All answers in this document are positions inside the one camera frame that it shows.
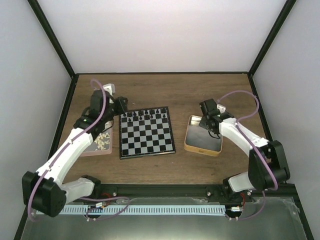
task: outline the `chessboard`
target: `chessboard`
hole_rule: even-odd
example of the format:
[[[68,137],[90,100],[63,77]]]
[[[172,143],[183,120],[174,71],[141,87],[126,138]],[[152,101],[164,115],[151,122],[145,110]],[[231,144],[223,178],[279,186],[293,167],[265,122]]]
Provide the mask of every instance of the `chessboard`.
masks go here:
[[[119,116],[120,159],[176,152],[167,106],[131,110]]]

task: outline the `robotic arm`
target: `robotic arm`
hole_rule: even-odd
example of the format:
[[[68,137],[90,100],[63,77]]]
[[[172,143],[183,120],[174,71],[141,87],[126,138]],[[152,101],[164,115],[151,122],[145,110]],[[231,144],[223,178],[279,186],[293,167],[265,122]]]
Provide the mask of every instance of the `robotic arm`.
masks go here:
[[[101,182],[94,177],[85,175],[76,181],[65,184],[63,184],[63,181],[80,154],[93,143],[100,133],[105,131],[106,123],[113,121],[114,116],[124,114],[127,111],[128,99],[125,97],[114,99],[115,86],[113,84],[104,85],[103,88],[106,95],[106,108],[97,124],[72,141],[75,136],[96,121],[101,114],[104,103],[102,90],[93,92],[90,106],[84,109],[81,117],[73,125],[67,140],[56,153],[35,173],[28,171],[24,174],[22,177],[22,191],[25,205],[29,202],[36,182],[46,171],[48,172],[33,197],[32,208],[55,217],[61,212],[66,203],[86,196],[98,198]]]
[[[263,191],[274,187],[271,175],[268,173],[263,162],[269,159],[267,163],[274,175],[277,183],[285,182],[290,178],[290,171],[282,144],[278,141],[268,141],[260,137],[243,125],[237,122],[237,119],[226,111],[226,108],[217,104],[213,99],[200,103],[203,117],[199,126],[215,134],[221,134],[234,142],[249,157],[248,171],[223,180],[223,191],[227,198],[243,190]],[[249,144],[247,139],[239,132],[240,130],[249,138],[253,145],[258,149],[264,159],[260,159],[256,151]]]

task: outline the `black square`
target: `black square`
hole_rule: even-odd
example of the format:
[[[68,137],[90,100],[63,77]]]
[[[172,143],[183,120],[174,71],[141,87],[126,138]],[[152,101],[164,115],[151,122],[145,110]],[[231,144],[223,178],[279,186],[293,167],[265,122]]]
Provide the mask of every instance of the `black square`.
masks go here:
[[[160,151],[165,151],[166,150],[166,145],[161,145],[160,146]]]
[[[136,148],[136,149],[134,150],[134,153],[135,153],[135,154],[140,154],[140,153],[141,153],[141,148],[140,148],[140,147]]]
[[[171,144],[171,139],[166,139],[165,144],[170,145]]]
[[[129,154],[129,150],[128,149],[122,150],[122,155],[128,155],[128,154]]]
[[[146,149],[148,150],[148,153],[153,153],[154,152],[154,147],[153,146],[148,146]]]

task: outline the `brown wood surface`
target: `brown wood surface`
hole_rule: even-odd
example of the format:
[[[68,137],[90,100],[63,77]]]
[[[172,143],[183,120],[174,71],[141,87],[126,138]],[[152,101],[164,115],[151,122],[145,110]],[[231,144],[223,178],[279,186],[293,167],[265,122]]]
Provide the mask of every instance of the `brown wood surface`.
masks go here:
[[[103,183],[123,184],[220,184],[226,177],[248,170],[248,157],[230,140],[223,139],[218,157],[184,150],[188,119],[201,116],[199,103],[217,100],[234,90],[251,91],[245,74],[94,74],[80,75],[62,132],[66,140],[74,122],[90,103],[90,80],[115,84],[115,97],[128,98],[128,109],[168,106],[172,122],[175,154],[119,159],[119,124],[114,118],[112,154],[80,157],[68,172],[65,182],[87,174]],[[250,114],[256,105],[251,96],[236,93],[221,104],[236,118]],[[254,133],[264,136],[259,115],[242,122]]]

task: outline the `black cable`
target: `black cable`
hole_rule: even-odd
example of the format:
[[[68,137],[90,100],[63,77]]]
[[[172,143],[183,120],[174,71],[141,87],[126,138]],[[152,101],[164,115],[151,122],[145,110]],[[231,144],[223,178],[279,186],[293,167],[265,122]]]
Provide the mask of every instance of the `black cable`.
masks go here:
[[[209,134],[209,135],[210,135],[210,137],[212,137],[213,139],[221,139],[221,137],[220,137],[220,135],[219,135],[219,134],[217,134],[217,137],[212,136],[210,131],[208,131],[208,134]]]
[[[112,128],[114,126],[114,121],[112,120],[112,124],[110,127],[106,128],[105,130],[103,130],[101,133],[105,133],[107,130],[109,130],[110,128]]]

